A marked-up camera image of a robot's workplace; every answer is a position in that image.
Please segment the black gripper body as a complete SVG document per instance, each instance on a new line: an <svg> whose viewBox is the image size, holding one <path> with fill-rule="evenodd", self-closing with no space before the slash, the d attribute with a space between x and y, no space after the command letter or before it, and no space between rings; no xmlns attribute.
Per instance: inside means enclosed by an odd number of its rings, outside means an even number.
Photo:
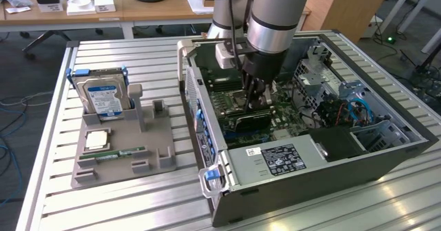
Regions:
<svg viewBox="0 0 441 231"><path fill-rule="evenodd" d="M264 82L272 82L280 74L285 57L285 51L276 54L263 52L247 54L243 65L244 74L263 80Z"/></svg>

